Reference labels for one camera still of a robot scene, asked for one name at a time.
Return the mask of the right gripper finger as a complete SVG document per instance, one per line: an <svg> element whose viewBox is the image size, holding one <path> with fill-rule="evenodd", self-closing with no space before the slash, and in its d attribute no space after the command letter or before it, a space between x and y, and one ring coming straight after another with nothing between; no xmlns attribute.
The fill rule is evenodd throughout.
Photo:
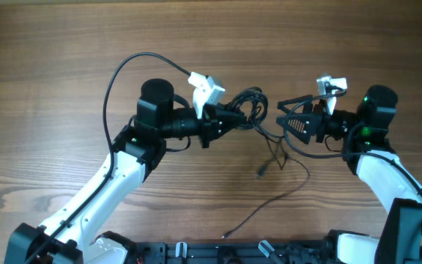
<svg viewBox="0 0 422 264"><path fill-rule="evenodd" d="M277 103L277 108L283 113L289 114L300 107L310 106L313 99L313 95L304 95L298 98L282 100Z"/></svg>
<svg viewBox="0 0 422 264"><path fill-rule="evenodd" d="M301 113L294 113L290 116L278 116L276 117L276 123L282 128L286 129L294 137L299 139L302 143L304 140L303 131L306 121L306 115Z"/></svg>

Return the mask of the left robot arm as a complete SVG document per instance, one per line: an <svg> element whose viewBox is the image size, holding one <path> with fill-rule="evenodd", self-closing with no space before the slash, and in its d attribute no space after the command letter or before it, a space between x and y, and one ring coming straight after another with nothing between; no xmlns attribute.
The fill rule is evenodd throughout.
<svg viewBox="0 0 422 264"><path fill-rule="evenodd" d="M141 186L168 152L167 139L196 136L203 148L243 125L245 115L220 104L225 92L213 78L194 73L193 105L172 84L150 79L136 114L110 146L102 167L65 205L38 227L20 224L11 234L6 263L128 263L141 259L131 240L99 229L118 204Z"/></svg>

